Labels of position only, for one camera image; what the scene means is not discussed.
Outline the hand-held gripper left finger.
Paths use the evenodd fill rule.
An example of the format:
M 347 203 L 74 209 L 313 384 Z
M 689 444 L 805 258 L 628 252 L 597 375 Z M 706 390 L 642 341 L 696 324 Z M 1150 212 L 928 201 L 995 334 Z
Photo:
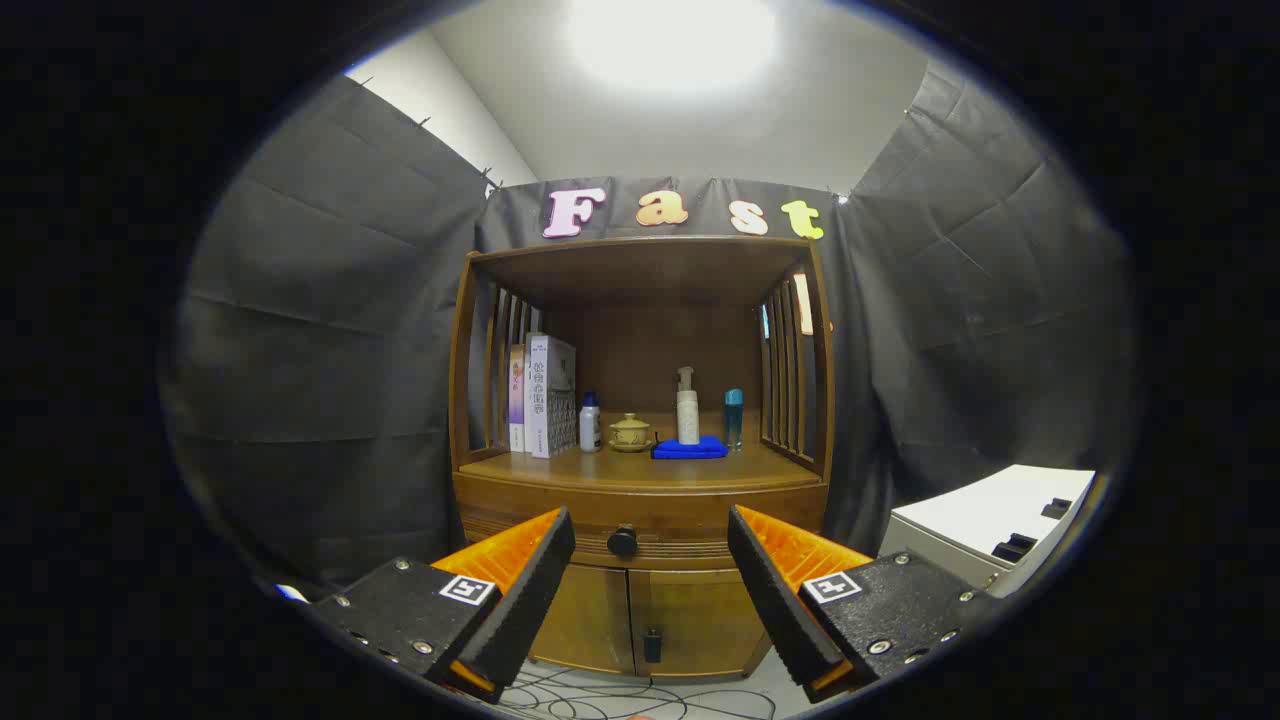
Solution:
M 447 557 L 396 557 L 315 600 L 330 639 L 393 673 L 495 705 L 520 674 L 576 547 L 554 507 Z

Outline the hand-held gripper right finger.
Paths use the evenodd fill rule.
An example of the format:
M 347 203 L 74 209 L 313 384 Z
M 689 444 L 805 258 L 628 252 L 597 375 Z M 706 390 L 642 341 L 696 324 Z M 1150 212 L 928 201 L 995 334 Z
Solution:
M 727 546 L 771 643 L 813 703 L 897 675 L 1001 610 L 918 553 L 870 559 L 744 505 L 728 510 Z

